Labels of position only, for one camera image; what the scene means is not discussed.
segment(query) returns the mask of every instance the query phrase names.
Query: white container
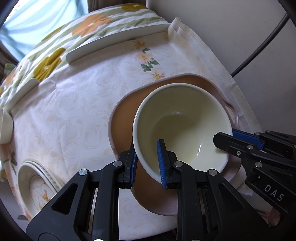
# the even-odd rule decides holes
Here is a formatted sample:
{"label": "white container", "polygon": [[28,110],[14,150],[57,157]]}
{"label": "white container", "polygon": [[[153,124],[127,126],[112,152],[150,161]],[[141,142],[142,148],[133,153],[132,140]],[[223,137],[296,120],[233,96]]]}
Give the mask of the white container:
{"label": "white container", "polygon": [[167,150],[193,169],[221,172],[229,155],[213,143],[213,136],[220,131],[232,135],[222,105],[202,88],[173,83],[159,87],[143,100],[133,123],[133,143],[145,171],[161,183],[158,139],[164,139]]}
{"label": "white container", "polygon": [[13,120],[10,114],[0,108],[0,144],[9,143],[12,137]]}

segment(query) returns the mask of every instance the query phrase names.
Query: tablecloth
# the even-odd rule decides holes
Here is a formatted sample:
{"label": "tablecloth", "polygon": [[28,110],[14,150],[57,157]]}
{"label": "tablecloth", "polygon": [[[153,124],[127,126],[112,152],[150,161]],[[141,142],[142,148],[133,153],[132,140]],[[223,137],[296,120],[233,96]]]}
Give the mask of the tablecloth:
{"label": "tablecloth", "polygon": [[[115,160],[108,120],[128,92],[164,77],[194,73],[212,81],[239,112],[245,131],[261,128],[230,74],[206,44],[176,18],[167,32],[126,41],[55,71],[13,109],[13,139],[3,146],[11,189],[25,215],[16,173],[26,157],[42,162],[64,183],[82,168]],[[175,216],[144,209],[130,190],[119,192],[119,235],[131,240],[176,227]]]}

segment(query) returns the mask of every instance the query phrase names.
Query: white bowl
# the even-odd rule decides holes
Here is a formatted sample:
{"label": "white bowl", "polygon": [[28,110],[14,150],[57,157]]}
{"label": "white bowl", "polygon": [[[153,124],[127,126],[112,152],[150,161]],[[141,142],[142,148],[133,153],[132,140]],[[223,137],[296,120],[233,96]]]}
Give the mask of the white bowl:
{"label": "white bowl", "polygon": [[12,131],[12,117],[3,108],[0,108],[0,144],[6,144],[10,142]]}
{"label": "white bowl", "polygon": [[44,173],[30,161],[22,163],[17,173],[17,182],[24,207],[31,218],[57,194],[57,190]]}
{"label": "white bowl", "polygon": [[151,92],[139,106],[133,123],[133,143],[145,171],[161,183],[156,143],[193,169],[221,172],[229,155],[217,149],[213,136],[232,135],[222,105],[207,91],[190,84],[173,83]]}

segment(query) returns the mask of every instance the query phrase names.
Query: stacked plates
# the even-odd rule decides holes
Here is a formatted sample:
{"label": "stacked plates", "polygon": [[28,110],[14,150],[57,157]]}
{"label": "stacked plates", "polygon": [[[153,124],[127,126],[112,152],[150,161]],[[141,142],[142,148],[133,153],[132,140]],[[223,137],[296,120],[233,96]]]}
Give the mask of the stacked plates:
{"label": "stacked plates", "polygon": [[40,162],[26,158],[19,168],[17,182],[23,206],[31,218],[51,200],[63,184]]}

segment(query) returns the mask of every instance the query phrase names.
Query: white wall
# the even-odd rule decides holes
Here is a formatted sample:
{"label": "white wall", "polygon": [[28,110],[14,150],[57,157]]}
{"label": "white wall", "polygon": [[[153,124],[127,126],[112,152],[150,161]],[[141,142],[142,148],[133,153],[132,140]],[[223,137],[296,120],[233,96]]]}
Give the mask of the white wall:
{"label": "white wall", "polygon": [[234,80],[263,130],[296,136],[296,27],[291,20]]}
{"label": "white wall", "polygon": [[168,22],[181,18],[230,73],[285,14],[277,0],[147,0],[147,6]]}
{"label": "white wall", "polygon": [[[147,0],[171,22],[180,17],[229,73],[243,63],[285,15],[277,0]],[[262,129],[296,135],[296,28],[291,21],[234,80]]]}

